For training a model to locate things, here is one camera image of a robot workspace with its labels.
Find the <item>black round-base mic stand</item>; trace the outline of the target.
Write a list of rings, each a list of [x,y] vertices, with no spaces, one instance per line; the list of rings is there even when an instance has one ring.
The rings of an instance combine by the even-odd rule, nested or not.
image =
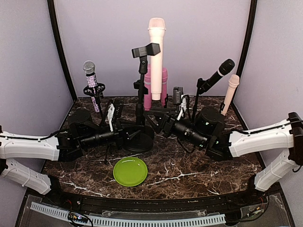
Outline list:
[[[154,132],[151,127],[145,126],[145,117],[143,115],[143,98],[144,94],[148,92],[144,86],[144,76],[148,71],[148,56],[155,56],[159,53],[160,45],[156,43],[132,49],[133,57],[140,60],[140,79],[134,83],[134,88],[138,89],[138,103],[135,109],[136,122],[123,121],[127,132],[127,142],[123,149],[133,153],[145,153],[153,147]]]

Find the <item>black stand for black microphone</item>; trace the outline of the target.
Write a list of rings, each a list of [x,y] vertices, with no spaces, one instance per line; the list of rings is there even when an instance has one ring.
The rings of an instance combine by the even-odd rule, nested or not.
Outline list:
[[[197,91],[196,91],[196,97],[195,97],[195,102],[193,106],[193,111],[192,111],[192,117],[191,117],[191,122],[193,123],[196,117],[196,112],[197,112],[197,106],[198,106],[198,98],[199,96],[204,93],[204,83],[205,81],[202,78],[199,78],[197,80]]]

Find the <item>black handheld microphone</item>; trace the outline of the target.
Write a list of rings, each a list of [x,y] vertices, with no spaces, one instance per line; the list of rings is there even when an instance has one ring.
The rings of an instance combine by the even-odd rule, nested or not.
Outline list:
[[[220,79],[222,79],[225,75],[229,74],[232,69],[235,67],[235,62],[232,59],[225,60],[218,70],[205,81],[203,88],[204,91],[208,91],[212,86],[214,86]]]

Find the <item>large pale pink microphone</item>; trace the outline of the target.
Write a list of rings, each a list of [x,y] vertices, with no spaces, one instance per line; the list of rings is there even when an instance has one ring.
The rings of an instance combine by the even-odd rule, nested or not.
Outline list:
[[[163,39],[166,31],[165,20],[153,17],[149,21],[148,32],[150,42],[159,44],[160,53],[150,57],[151,96],[152,100],[161,99],[162,91],[162,64],[163,64]]]

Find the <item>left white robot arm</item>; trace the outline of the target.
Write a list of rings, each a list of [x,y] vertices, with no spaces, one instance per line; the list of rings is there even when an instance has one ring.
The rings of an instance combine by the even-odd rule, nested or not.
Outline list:
[[[95,124],[86,109],[78,109],[68,118],[69,127],[46,137],[24,136],[0,132],[0,175],[24,187],[46,195],[56,206],[63,206],[67,196],[60,191],[56,177],[38,173],[16,161],[17,158],[37,158],[58,162],[71,162],[87,149],[110,144],[121,147],[127,133],[116,119],[121,116],[122,100],[107,103],[108,124]]]

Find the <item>left pink microphone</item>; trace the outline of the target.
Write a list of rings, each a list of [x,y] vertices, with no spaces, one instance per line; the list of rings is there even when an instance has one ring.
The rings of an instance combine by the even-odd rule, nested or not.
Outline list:
[[[147,88],[148,93],[144,95],[144,110],[149,111],[152,107],[152,94],[151,94],[151,70],[148,65],[148,71],[144,76],[144,86]]]

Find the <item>right pink microphone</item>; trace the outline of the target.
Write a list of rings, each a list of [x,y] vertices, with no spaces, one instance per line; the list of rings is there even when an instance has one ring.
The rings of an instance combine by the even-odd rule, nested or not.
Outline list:
[[[165,106],[166,104],[166,97],[167,97],[167,80],[168,80],[168,71],[166,68],[162,69],[162,88],[161,88],[161,96],[160,101],[161,105]]]

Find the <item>rhinestone silver-head microphone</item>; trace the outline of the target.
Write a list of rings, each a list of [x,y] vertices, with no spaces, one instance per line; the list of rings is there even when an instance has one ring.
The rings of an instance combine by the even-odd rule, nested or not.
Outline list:
[[[90,96],[96,113],[99,113],[99,107],[95,99],[95,89],[97,85],[97,78],[95,74],[95,63],[93,61],[85,61],[83,70],[86,74],[87,86],[84,88],[83,93]]]

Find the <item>small pale pink microphone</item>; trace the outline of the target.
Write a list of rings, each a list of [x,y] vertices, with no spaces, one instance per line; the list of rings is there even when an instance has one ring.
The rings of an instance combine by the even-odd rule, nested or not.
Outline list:
[[[225,95],[225,99],[223,102],[223,105],[221,107],[221,114],[222,115],[226,115],[227,111],[229,109],[229,106],[232,102],[232,98],[234,96],[235,90],[238,87],[240,83],[240,77],[236,74],[232,74],[230,79],[229,79],[229,85],[228,85],[228,89]]]

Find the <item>green round plate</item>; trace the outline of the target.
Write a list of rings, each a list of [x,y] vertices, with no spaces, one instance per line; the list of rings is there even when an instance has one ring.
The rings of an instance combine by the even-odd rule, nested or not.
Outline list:
[[[115,181],[125,187],[138,186],[148,175],[148,168],[144,161],[136,157],[126,157],[119,160],[113,168]]]

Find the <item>black tripod shock-mount stand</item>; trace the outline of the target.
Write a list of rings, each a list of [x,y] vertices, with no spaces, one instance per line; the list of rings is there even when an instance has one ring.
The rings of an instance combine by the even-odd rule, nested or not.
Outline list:
[[[96,85],[94,87],[87,85],[84,89],[83,89],[83,93],[85,95],[88,95],[92,98],[94,98],[95,103],[98,107],[99,110],[99,114],[101,117],[101,123],[100,126],[102,126],[103,124],[105,124],[105,116],[102,112],[102,107],[101,107],[101,99],[103,98],[103,91],[105,90],[105,85],[102,83],[96,83]]]

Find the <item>black front rail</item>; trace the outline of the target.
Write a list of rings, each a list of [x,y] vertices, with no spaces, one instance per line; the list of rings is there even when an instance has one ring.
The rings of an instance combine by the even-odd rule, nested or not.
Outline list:
[[[93,197],[69,192],[53,192],[43,201],[61,208],[82,211],[84,213],[101,213],[107,211],[121,212],[182,212],[206,210],[208,212],[234,212],[249,205],[265,205],[268,193],[240,191],[224,195],[172,200],[131,200]]]

